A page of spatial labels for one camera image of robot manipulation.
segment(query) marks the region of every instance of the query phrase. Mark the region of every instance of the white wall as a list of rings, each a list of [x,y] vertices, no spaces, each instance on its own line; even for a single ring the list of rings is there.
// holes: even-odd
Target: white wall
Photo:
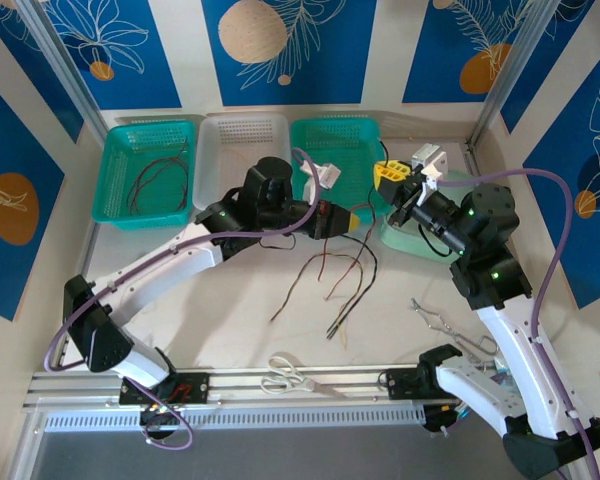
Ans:
[[[447,138],[466,138],[478,118],[481,102],[402,104],[429,1],[378,0],[360,105],[225,108],[220,97],[201,0],[150,0],[182,108],[107,110],[103,116],[110,126],[115,126],[119,117],[174,113],[207,115],[274,110],[284,112],[290,121],[294,121],[315,116],[317,111],[375,111],[374,118],[380,124],[384,137],[440,137],[443,133]]]
[[[15,448],[22,403],[61,320],[62,287],[79,268],[90,227],[100,147],[85,129],[74,144],[0,41],[0,95],[65,174],[13,322],[0,317],[0,475]]]
[[[512,134],[500,118],[494,122],[478,150],[483,173],[522,166],[599,59],[597,0]],[[527,180],[512,177],[510,185],[521,217],[513,242],[537,292],[555,249]],[[600,416],[600,299],[578,310],[564,272],[558,268],[544,305],[542,322],[554,338],[558,357],[580,394]],[[600,451],[596,456],[600,461]]]

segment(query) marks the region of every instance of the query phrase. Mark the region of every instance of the green basket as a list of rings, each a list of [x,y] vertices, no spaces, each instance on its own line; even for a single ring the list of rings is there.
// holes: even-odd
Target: green basket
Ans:
[[[303,149],[318,165],[331,163],[341,170],[340,178],[321,198],[350,209],[367,203],[373,187],[373,166],[384,160],[378,124],[370,118],[313,118],[298,120],[291,125],[291,146]],[[302,198],[304,184],[309,178],[293,164],[293,192]],[[389,212],[388,205],[377,192],[371,195],[376,215]],[[369,209],[356,211],[363,223],[372,220]]]
[[[123,230],[185,225],[193,208],[195,135],[195,126],[187,121],[111,129],[102,155],[93,219],[98,223],[112,223]],[[137,208],[131,209],[129,192],[145,167],[155,160],[178,154],[187,165],[187,171],[175,164],[162,169],[165,164],[150,167],[141,183],[151,181],[137,195]],[[185,186],[188,188],[186,205],[181,208]]]

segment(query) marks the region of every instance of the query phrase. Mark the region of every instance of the purple cable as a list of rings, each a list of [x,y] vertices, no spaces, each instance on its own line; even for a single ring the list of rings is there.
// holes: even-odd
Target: purple cable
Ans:
[[[481,177],[474,177],[468,180],[461,180],[457,182],[445,182],[440,181],[438,185],[441,187],[467,187],[470,185],[475,185],[476,183],[484,183],[490,182],[492,180],[497,180],[499,178],[511,177],[514,175],[533,175],[538,177],[548,178],[549,180],[553,180],[557,183],[562,189],[562,193],[564,194],[565,201],[565,219],[564,226],[562,228],[562,234],[560,235],[560,240],[558,241],[558,246],[556,247],[556,251],[551,259],[551,263],[549,263],[549,268],[547,268],[547,273],[542,280],[542,285],[540,285],[540,290],[538,290],[538,295],[533,304],[533,310],[531,312],[531,334],[533,338],[538,337],[538,326],[539,326],[539,318],[540,318],[540,307],[542,306],[542,301],[544,300],[544,296],[547,293],[547,288],[549,287],[549,281],[553,276],[553,272],[560,261],[560,257],[562,256],[562,252],[564,251],[564,247],[567,243],[567,239],[569,237],[569,231],[571,230],[571,221],[573,220],[573,197],[571,195],[571,190],[569,190],[569,185],[565,182],[562,177],[556,175],[553,172],[549,172],[548,170],[541,170],[539,168],[518,168],[514,170],[507,170],[504,172],[493,173],[491,175],[483,175]],[[567,407],[567,411],[576,411],[571,398],[569,397],[569,393],[565,388],[562,380],[560,379],[560,375],[556,371],[555,367],[551,363],[551,359],[549,355],[547,355],[547,351],[541,343],[535,343],[535,348],[538,352],[542,363],[547,369],[551,380],[556,385],[560,396],[562,397],[562,401]],[[589,465],[590,473],[593,477],[593,480],[600,480],[600,469],[598,468],[598,462],[596,461],[596,457],[593,454],[593,447],[591,446],[591,442],[589,441],[589,437],[582,425],[582,422],[579,418],[572,418],[573,424],[576,427],[576,430],[580,434],[582,438],[582,442],[584,443],[585,451],[587,452],[587,464]]]
[[[193,247],[195,245],[199,245],[199,244],[205,243],[205,242],[210,242],[211,240],[216,240],[219,238],[264,238],[264,237],[272,237],[275,235],[286,235],[287,233],[294,232],[295,230],[300,228],[302,225],[304,225],[307,221],[309,221],[311,216],[314,214],[314,212],[318,208],[318,201],[320,200],[320,193],[322,191],[322,187],[320,186],[320,180],[319,180],[319,176],[318,176],[318,170],[316,169],[316,166],[313,163],[313,160],[311,160],[311,157],[304,150],[301,150],[299,148],[294,148],[291,151],[291,153],[292,153],[294,160],[296,160],[297,162],[299,162],[299,163],[302,163],[303,161],[307,162],[307,164],[309,165],[309,168],[311,169],[311,174],[313,175],[313,179],[315,181],[315,187],[316,187],[314,201],[311,204],[311,206],[309,207],[309,210],[307,210],[307,213],[300,220],[289,225],[288,227],[281,228],[280,230],[270,230],[270,231],[266,231],[266,232],[218,232],[218,233],[211,233],[209,235],[203,235],[201,237],[192,238],[190,240],[185,240],[183,242],[180,242],[179,244],[176,245],[176,250],[175,250],[176,253],[179,252],[183,248]],[[156,262],[159,262],[163,258],[168,257],[170,255],[174,255],[174,252],[171,249],[167,248],[166,250],[164,250],[160,253],[157,253],[153,257],[147,259],[146,261],[144,261],[137,267],[133,268],[132,270],[129,270],[124,275],[121,275],[120,278],[118,278],[114,282],[114,289],[118,288],[120,285],[124,284],[124,282],[133,278],[138,273],[147,269],[151,265],[154,265]],[[65,365],[62,367],[54,367],[52,365],[52,357],[53,357],[53,353],[56,351],[56,348],[58,347],[58,344],[60,343],[60,340],[67,334],[71,325],[73,325],[76,322],[76,320],[78,320],[78,318],[80,318],[80,316],[82,316],[89,308],[91,308],[94,303],[96,303],[97,301],[99,301],[100,299],[102,299],[103,297],[108,295],[109,293],[111,293],[111,291],[112,291],[112,289],[109,287],[103,288],[101,291],[99,291],[93,297],[91,297],[89,300],[87,300],[85,303],[83,303],[80,306],[80,308],[78,308],[75,312],[73,312],[71,315],[69,315],[69,317],[62,324],[60,329],[56,332],[56,334],[51,339],[49,348],[47,349],[47,352],[44,355],[43,364],[44,364],[45,370],[47,370],[48,372],[63,372],[65,370],[70,370],[71,368],[77,367],[78,365],[82,365],[83,363],[85,363],[84,360],[80,360],[80,361],[73,362],[69,365]],[[138,389],[142,393],[147,395],[147,397],[151,398],[151,400],[153,400],[154,402],[159,403],[160,405],[169,409],[169,411],[178,420],[183,422],[184,425],[186,425],[187,429],[189,430],[190,437],[189,437],[189,441],[187,442],[186,446],[170,447],[167,445],[161,445],[161,444],[159,445],[155,442],[153,442],[152,444],[157,447],[166,449],[166,450],[182,450],[184,448],[189,447],[191,445],[191,443],[193,442],[193,429],[184,420],[184,418],[182,418],[182,416],[180,414],[178,414],[174,409],[172,409],[166,402],[162,402],[157,397],[152,395],[151,392],[149,392],[146,388],[138,385],[136,382],[134,382],[131,379],[128,379],[128,380],[131,383],[133,383],[134,386],[141,387]]]

